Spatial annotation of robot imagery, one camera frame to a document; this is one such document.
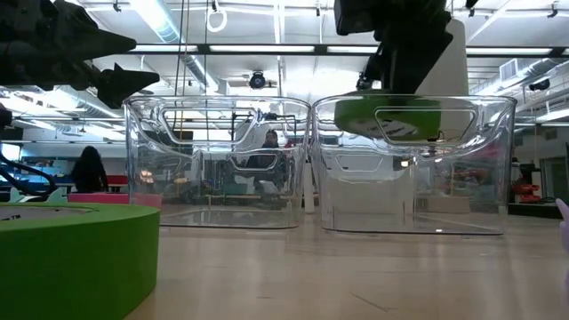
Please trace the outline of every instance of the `ceiling light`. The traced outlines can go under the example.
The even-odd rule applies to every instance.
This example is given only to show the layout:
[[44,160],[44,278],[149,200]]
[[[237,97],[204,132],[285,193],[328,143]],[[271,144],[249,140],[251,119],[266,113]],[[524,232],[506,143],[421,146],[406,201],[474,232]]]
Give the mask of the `ceiling light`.
[[377,46],[329,46],[329,53],[376,53]]
[[314,52],[314,45],[210,45],[212,52]]
[[130,1],[131,7],[144,19],[153,29],[167,27],[168,17],[164,9],[157,0],[135,0]]
[[478,55],[534,55],[549,54],[551,48],[466,48],[466,54]]
[[551,122],[551,123],[541,124],[541,126],[565,127],[565,126],[569,126],[569,123],[556,123],[556,122]]
[[114,132],[109,129],[87,126],[85,127],[85,130],[92,135],[107,138],[110,140],[124,140],[124,135],[122,133]]
[[551,120],[556,120],[559,118],[563,118],[569,116],[569,108],[568,109],[561,109],[561,110],[557,110],[557,111],[553,111],[553,112],[549,112],[547,115],[544,116],[538,116],[535,121],[537,122],[548,122]]
[[137,44],[131,52],[196,52],[197,45]]

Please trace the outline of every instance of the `security camera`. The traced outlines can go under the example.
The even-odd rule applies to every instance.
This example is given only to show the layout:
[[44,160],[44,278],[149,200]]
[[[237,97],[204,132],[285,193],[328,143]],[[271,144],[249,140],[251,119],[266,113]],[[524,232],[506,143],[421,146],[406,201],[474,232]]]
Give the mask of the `security camera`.
[[262,89],[267,83],[267,79],[263,75],[262,71],[255,71],[252,73],[251,79],[249,79],[249,86],[252,89]]
[[551,83],[549,82],[549,79],[545,79],[543,81],[540,81],[539,83],[535,83],[535,84],[530,84],[529,85],[529,89],[530,91],[544,91],[544,90],[548,90],[549,86],[551,85]]

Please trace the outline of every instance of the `person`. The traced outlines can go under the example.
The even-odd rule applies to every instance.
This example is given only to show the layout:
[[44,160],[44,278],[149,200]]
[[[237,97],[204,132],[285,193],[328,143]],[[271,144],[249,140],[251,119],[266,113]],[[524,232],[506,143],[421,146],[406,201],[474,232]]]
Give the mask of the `person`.
[[83,149],[73,167],[71,179],[79,193],[108,191],[107,174],[96,148],[89,146]]
[[[268,130],[265,135],[265,142],[262,145],[265,149],[278,149],[278,137],[276,131]],[[278,150],[262,150],[261,155],[250,156],[246,168],[267,169],[266,171],[254,174],[254,186],[257,192],[266,193],[261,181],[270,181],[276,189],[282,189],[286,181],[286,158]]]
[[[267,131],[262,148],[279,148],[278,137],[275,130],[270,129]],[[246,167],[251,169],[269,168],[273,162],[275,162],[276,157],[269,154],[272,153],[271,151],[262,151],[262,153],[264,155],[250,156]]]

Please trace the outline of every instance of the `seated person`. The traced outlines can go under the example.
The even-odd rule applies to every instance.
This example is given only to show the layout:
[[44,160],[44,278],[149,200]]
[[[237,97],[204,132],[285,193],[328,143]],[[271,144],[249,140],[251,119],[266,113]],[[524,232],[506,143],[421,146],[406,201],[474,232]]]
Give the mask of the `seated person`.
[[[278,140],[275,130],[267,131],[265,135],[265,142],[262,145],[263,148],[274,148],[278,149]],[[245,165],[245,168],[250,169],[268,169],[271,165],[275,165],[266,171],[256,172],[254,174],[254,185],[257,190],[263,192],[263,187],[259,183],[261,180],[271,181],[275,184],[275,187],[281,189],[285,183],[286,175],[286,160],[282,154],[279,154],[278,150],[263,150],[261,151],[264,155],[250,156],[249,160]]]

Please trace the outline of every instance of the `clear plastic bin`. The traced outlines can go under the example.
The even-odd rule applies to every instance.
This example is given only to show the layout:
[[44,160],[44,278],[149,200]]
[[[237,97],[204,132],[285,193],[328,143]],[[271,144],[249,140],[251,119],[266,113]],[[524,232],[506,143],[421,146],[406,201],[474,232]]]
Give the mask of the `clear plastic bin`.
[[516,101],[346,95],[313,106],[324,228],[502,234]]
[[163,225],[299,225],[309,105],[196,96],[135,98],[125,109],[131,204],[161,196]]

